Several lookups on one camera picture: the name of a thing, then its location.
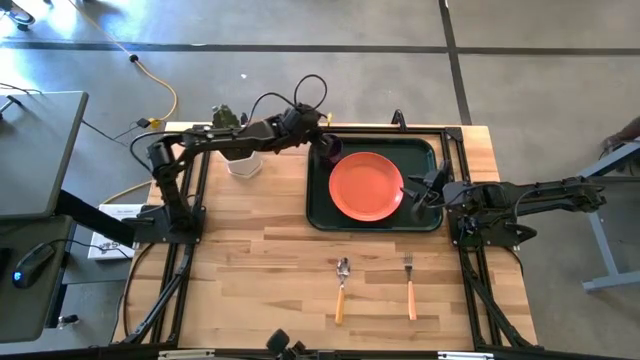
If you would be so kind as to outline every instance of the red plate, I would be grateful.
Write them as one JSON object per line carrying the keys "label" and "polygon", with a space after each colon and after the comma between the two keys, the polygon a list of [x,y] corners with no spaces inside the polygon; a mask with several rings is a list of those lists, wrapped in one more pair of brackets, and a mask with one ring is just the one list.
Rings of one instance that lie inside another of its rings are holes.
{"label": "red plate", "polygon": [[377,221],[391,215],[402,201],[404,182],[384,156],[360,152],[342,159],[329,177],[329,193],[338,209],[352,219]]}

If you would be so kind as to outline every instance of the concrete floor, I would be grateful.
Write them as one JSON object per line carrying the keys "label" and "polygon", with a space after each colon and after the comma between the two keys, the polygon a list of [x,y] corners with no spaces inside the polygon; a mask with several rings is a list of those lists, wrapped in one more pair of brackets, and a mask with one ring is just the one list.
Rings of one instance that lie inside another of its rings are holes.
{"label": "concrete floor", "polygon": [[[66,0],[54,0],[52,6],[20,3],[38,22],[30,32],[19,32],[9,19],[0,20],[0,36],[8,42],[106,40]],[[84,6],[115,37],[138,43],[446,45],[437,0],[188,3],[185,7],[179,0],[94,0]],[[640,3],[633,0],[448,3],[458,46],[640,47],[635,16]],[[208,120],[211,106],[220,103],[248,111],[257,95],[270,90],[289,94],[301,76],[315,72],[329,83],[323,108],[334,113],[335,121],[386,123],[393,110],[401,108],[413,124],[460,123],[446,54],[156,51],[138,55],[178,92],[180,106],[173,120]],[[632,56],[460,56],[471,120],[489,126],[502,179],[551,180],[590,165],[600,153],[599,141],[640,113],[639,60]],[[1,82],[45,91],[88,92],[85,119],[114,135],[140,117],[163,115],[170,106],[166,90],[119,51],[0,46],[0,65]],[[315,95],[311,85],[303,94],[309,99]],[[282,109],[281,103],[266,101],[258,115]],[[82,127],[64,187],[97,205],[147,176],[126,149]],[[105,186],[93,185],[104,179],[109,179]],[[624,191],[628,194],[633,189]],[[614,199],[620,197],[612,194]],[[611,219],[607,224],[618,224],[615,219],[620,214],[638,213],[638,201],[629,203],[626,197],[626,202],[615,201],[620,207],[612,204],[604,211],[603,217]],[[125,201],[143,199],[144,191]],[[554,350],[639,358],[640,286],[593,295],[582,291],[581,281],[605,273],[586,217],[541,214],[523,223],[539,230],[537,238],[522,246],[521,257],[540,344]],[[628,221],[608,230],[620,228],[624,235],[616,232],[610,237],[618,241],[614,251],[621,267],[638,269],[640,229]],[[84,241],[89,238],[88,232],[79,236]],[[109,266],[101,271],[109,272]],[[36,342],[2,345],[0,352],[106,344],[121,286],[113,282],[71,286],[64,311],[78,313],[82,329],[47,330]]]}

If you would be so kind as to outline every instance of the metal fork tines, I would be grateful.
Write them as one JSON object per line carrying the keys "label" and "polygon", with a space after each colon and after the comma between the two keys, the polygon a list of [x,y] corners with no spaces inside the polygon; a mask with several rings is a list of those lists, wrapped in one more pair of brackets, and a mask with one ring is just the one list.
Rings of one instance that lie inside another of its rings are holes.
{"label": "metal fork tines", "polygon": [[404,253],[404,270],[407,272],[407,281],[411,281],[411,270],[413,270],[413,253]]}

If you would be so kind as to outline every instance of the spoon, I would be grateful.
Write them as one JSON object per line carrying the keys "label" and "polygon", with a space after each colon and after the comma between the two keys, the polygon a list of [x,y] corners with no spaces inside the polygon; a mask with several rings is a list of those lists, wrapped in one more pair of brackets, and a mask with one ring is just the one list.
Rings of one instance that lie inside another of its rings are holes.
{"label": "spoon", "polygon": [[336,274],[340,279],[340,290],[338,292],[338,305],[336,306],[336,325],[342,325],[342,314],[344,312],[344,283],[351,271],[349,259],[342,258],[336,266]]}

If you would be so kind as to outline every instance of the black tray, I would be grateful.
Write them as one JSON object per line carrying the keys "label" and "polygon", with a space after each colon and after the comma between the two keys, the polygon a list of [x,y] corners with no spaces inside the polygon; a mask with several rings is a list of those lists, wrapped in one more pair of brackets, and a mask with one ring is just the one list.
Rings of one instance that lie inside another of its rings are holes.
{"label": "black tray", "polygon": [[[391,160],[404,179],[404,186],[410,190],[424,192],[424,187],[407,179],[409,175],[424,175],[436,169],[436,158],[429,143],[416,138],[363,138],[340,137],[344,142],[342,156],[368,151]],[[411,199],[404,197],[398,209],[391,216],[375,222],[362,222],[344,215],[333,203],[329,195],[331,168],[324,164],[315,148],[309,149],[307,170],[307,219],[319,230],[333,231],[433,231],[442,224],[440,209],[427,210],[423,220],[416,223],[411,219]]]}

